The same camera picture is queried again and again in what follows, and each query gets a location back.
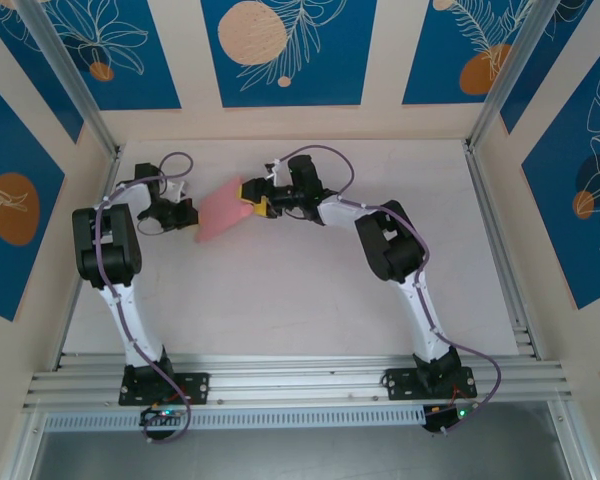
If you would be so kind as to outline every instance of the beige wall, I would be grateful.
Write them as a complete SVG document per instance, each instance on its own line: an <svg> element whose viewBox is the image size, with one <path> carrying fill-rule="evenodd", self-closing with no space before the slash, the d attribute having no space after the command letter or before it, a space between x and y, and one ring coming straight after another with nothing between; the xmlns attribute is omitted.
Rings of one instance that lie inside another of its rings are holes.
<svg viewBox="0 0 600 480"><path fill-rule="evenodd" d="M491 193L534 324L560 359L600 451L600 299L577 310L521 164L600 55L595 0L520 122L500 122L479 148Z"/></svg>
<svg viewBox="0 0 600 480"><path fill-rule="evenodd" d="M0 317L0 466L9 455L31 374L48 368L60 341L77 278L71 212L93 203L108 159L83 130L76 146L0 41L0 94L65 173L14 322Z"/></svg>
<svg viewBox="0 0 600 480"><path fill-rule="evenodd" d="M480 103L401 105L429 1L378 0L359 107L223 109L200 1L149 0L182 110L107 111L103 117L120 143L466 137Z"/></svg>

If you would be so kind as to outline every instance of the white table surface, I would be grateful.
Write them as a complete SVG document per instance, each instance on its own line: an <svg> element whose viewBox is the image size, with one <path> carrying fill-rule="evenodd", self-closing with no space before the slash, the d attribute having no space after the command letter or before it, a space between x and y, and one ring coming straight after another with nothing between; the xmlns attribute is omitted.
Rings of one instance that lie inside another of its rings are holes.
<svg viewBox="0 0 600 480"><path fill-rule="evenodd" d="M158 164L189 153L194 205L228 181L263 176L263 164L311 141L151 141L124 149L118 181L136 163ZM322 142L356 168L346 197L368 204L395 199L432 251L427 281L452 340L491 354L517 354L461 143L457 140ZM325 187L348 171L336 156L313 150ZM165 166L177 173L184 160ZM150 230L149 225L143 228ZM389 355L411 353L409 324L396 292L367 266L357 235L336 228L252 216L206 244L197 227L139 235L138 290L146 321L170 353ZM104 300L85 284L64 351L122 352Z"/></svg>

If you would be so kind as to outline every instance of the white platform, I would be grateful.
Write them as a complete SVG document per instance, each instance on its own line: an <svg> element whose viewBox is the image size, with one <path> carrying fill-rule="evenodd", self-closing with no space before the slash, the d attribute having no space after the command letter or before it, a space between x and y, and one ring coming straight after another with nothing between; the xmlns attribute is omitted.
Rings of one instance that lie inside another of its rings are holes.
<svg viewBox="0 0 600 480"><path fill-rule="evenodd" d="M158 164L180 150L196 161L188 176L194 205L232 176L263 176L263 164L311 141L129 143L118 181L133 165ZM329 141L357 178L346 197L402 203L428 242L428 285L448 336L492 354L518 353L461 143ZM347 180L343 162L314 150L325 187ZM185 161L167 164L177 173ZM150 230L149 225L143 228ZM360 241L344 230L290 218L251 217L208 244L194 228L140 236L139 288L147 321L170 353L385 355L410 351L395 292L367 266ZM64 351L121 353L104 300L86 284Z"/></svg>

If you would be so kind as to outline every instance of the purple cable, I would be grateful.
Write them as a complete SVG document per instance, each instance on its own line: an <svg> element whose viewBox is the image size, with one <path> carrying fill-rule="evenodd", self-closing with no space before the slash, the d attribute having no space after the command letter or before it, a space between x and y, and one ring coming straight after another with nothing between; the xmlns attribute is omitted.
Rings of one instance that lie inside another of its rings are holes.
<svg viewBox="0 0 600 480"><path fill-rule="evenodd" d="M182 389L169 377L169 375L167 375L160 367L158 367L154 362L151 361L151 359L147 356L147 354L144 353L142 351L142 349L135 343L136 340L131 335L131 331L129 330L129 326L127 325L127 321L124 316L124 311L122 310L122 305L120 303L120 296L118 295L116 288L114 287L113 283L111 283L111 280L107 276L107 272L104 269L104 263L102 260L102 238L101 238L102 213L104 212L106 207L111 205L111 202L113 200L115 200L119 195L121 195L128 188L131 188L136 185L143 184L143 183L153 182L155 180L166 181L166 180L170 180L170 179L174 179L174 178L181 178L181 177L184 177L185 175L187 175L189 172L191 172L191 170L193 170L193 158L191 158L191 156L189 156L188 154L186 154L184 152L169 153L162 159L162 162L160 162L160 168L162 168L162 165L164 165L164 162L167 159L169 159L175 155L182 155L183 157L186 157L189 160L190 165L189 165L189 168L187 168L187 170L185 170L184 172L179 173L177 175L161 174L161 175L157 175L154 177L141 178L139 180L134 180L132 182L124 184L121 187L117 187L109 197L104 198L103 202L98 207L98 210L96 211L96 221L95 221L95 223L96 223L95 224L95 237L96 237L95 238L95 247L96 247L96 260L97 260L97 264L98 264L98 272L100 273L100 276L102 277L102 280L104 281L104 283L107 285L107 288L111 291L111 295L113 296L113 298L118 300L116 303L116 307L118 309L118 316L120 317L120 324L122 325L122 330L124 330L124 334L127 337L127 340L129 340L129 342L131 342L133 344L133 348L138 353L138 355L145 362L147 362L149 364L149 366L171 386L171 388L173 388L173 390L182 399L182 402L184 403L185 408L187 409L187 420L186 420L185 425L182 428L182 430L179 430L178 433L176 433L175 435L172 435L163 440L154 440L154 439L150 438L149 435L147 434L147 428L152 422L149 421L145 424L144 428L142 429L142 434L144 435L144 437L147 439L148 442L157 443L157 444L171 443L171 442L179 439L180 437L182 437L187 432L187 429L189 428L189 425L191 423L191 404L189 403L189 400L187 399L187 396L182 391Z"/></svg>
<svg viewBox="0 0 600 480"><path fill-rule="evenodd" d="M353 183L353 180L355 179L355 171L354 171L351 161L343 153L339 152L335 148L328 147L326 145L307 145L306 147L299 148L299 149L289 153L288 155L285 155L284 157L282 157L280 159L280 161L284 162L284 161L288 160L290 157L296 155L297 153L300 153L304 150L308 150L310 148L319 148L322 150L328 150L330 152L333 152L336 155L338 155L340 158L342 158L345 161L345 163L347 164L347 166L349 167L349 170L351 171L351 177L349 178L349 181L347 182L347 184L342 189L340 189L340 191L338 192L338 200L340 202L344 203L345 205L351 205L353 207L362 208L364 210L377 210L386 215L389 215L390 217L394 218L396 221L400 222L400 224L402 226L404 226L407 230L409 230L409 232L413 235L413 237L416 239L418 244L420 244L420 246L424 250L424 257L422 260L422 265L420 265L420 268L418 268L418 270L416 270L415 287L416 287L416 290L418 291L418 298L420 300L420 303L422 304L422 309L424 310L424 313L427 317L427 322L429 323L429 326L431 327L431 331L433 331L435 336L438 337L441 341L443 341L447 345L450 345L458 350L462 350L462 351L465 351L472 355L476 355L480 358L483 358L484 360L487 360L489 363L491 363L493 365L493 367L496 369L495 385L493 386L491 391L488 393L488 395L484 398L484 400L482 402L480 402L478 407L475 410L473 410L473 412L466 418L469 418L470 416L475 415L480 410L482 410L487 405L487 403L489 403L489 401L493 398L493 396L498 391L498 388L500 388L500 384L502 383L502 370L500 369L500 365L498 365L498 362L492 356L487 355L486 353L479 352L473 348L465 347L464 345L460 345L459 343L453 342L453 341L449 340L448 338L446 338L441 333L436 331L436 326L435 326L435 323L433 322L433 317L431 316L431 312L429 311L429 307L427 306L427 302L424 299L424 294L422 293L422 290L420 287L420 275L424 271L424 267L426 267L427 263L429 263L429 260L431 258L431 251L429 250L429 246L424 241L422 236L418 233L418 231L409 222L407 222L406 219L402 218L400 215L398 215L394 211L389 210L388 208L383 207L381 205L363 205L358 202L353 202L351 200L345 200L345 199L341 198L341 195ZM458 422L455 425L452 425L451 427L446 429L446 432L450 432L450 431L454 430L457 426L459 426L462 423L464 423L464 422Z"/></svg>

